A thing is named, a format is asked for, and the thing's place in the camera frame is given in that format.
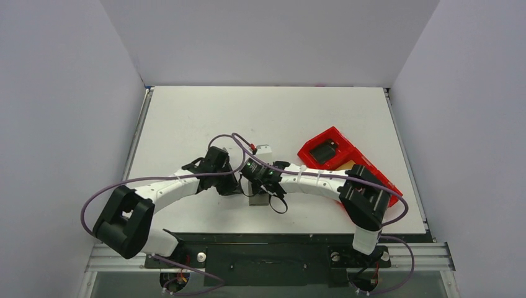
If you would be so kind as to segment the grey card holder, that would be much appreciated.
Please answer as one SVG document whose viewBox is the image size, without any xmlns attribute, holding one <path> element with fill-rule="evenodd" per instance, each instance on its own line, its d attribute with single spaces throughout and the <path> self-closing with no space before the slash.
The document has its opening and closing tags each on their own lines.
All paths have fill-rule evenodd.
<svg viewBox="0 0 526 298">
<path fill-rule="evenodd" d="M 248 188 L 249 206 L 269 205 L 269 194 L 263 188 L 252 182 L 249 182 Z"/>
</svg>

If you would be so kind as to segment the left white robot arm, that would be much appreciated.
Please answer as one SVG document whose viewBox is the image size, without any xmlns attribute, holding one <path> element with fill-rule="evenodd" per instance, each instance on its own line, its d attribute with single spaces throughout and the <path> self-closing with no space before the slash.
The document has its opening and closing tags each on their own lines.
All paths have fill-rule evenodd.
<svg viewBox="0 0 526 298">
<path fill-rule="evenodd" d="M 115 187 L 92 229 L 93 235 L 125 259 L 139 253 L 160 255 L 170 267 L 181 265 L 185 250 L 176 237 L 153 228 L 154 214 L 185 197 L 214 187 L 228 196 L 238 189 L 230 156 L 225 149 L 210 147 L 205 156 L 164 179 L 130 188 Z"/>
</svg>

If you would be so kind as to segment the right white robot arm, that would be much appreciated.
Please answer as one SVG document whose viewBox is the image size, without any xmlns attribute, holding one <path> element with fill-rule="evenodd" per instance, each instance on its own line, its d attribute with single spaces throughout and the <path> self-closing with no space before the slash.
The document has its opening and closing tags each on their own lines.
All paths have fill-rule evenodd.
<svg viewBox="0 0 526 298">
<path fill-rule="evenodd" d="M 326 171 L 298 166 L 286 161 L 262 165 L 250 159 L 241 175 L 272 197 L 285 199 L 287 194 L 302 193 L 338 200 L 355 225 L 350 248 L 351 260 L 365 265 L 375 256 L 383 228 L 383 218 L 391 194 L 364 166 Z"/>
</svg>

